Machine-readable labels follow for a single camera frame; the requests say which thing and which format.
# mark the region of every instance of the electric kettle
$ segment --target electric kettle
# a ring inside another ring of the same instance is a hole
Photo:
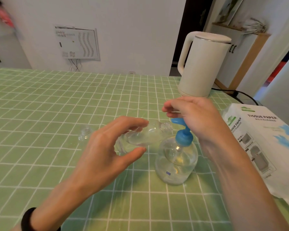
[[[191,32],[186,38],[178,62],[182,78],[178,86],[182,96],[207,97],[231,45],[231,38],[207,32]]]

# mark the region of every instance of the cabinet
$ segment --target cabinet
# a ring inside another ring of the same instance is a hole
[[[31,65],[9,26],[0,21],[0,68],[31,69]]]
[[[233,27],[213,23],[211,33],[231,38],[231,47],[216,77],[221,89],[235,90],[262,49],[269,34],[246,34]]]

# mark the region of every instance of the green logo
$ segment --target green logo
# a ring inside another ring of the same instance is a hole
[[[255,112],[254,110],[250,109],[250,108],[247,108],[247,107],[241,107],[241,110],[242,111],[247,111],[247,112]]]
[[[227,121],[228,126],[230,126],[231,123],[233,123],[233,121],[234,121],[235,119],[236,119],[236,117],[230,116],[230,117],[228,118],[228,121]]]

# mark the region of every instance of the blue pump nozzle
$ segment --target blue pump nozzle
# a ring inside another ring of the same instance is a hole
[[[193,135],[190,132],[190,129],[185,124],[185,121],[183,118],[173,118],[171,119],[172,123],[179,124],[185,126],[184,130],[179,130],[176,134],[176,141],[178,144],[188,147],[193,142]]]

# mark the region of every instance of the white plastic package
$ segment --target white plastic package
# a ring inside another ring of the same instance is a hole
[[[289,126],[264,106],[231,104],[223,119],[270,193],[289,204]]]

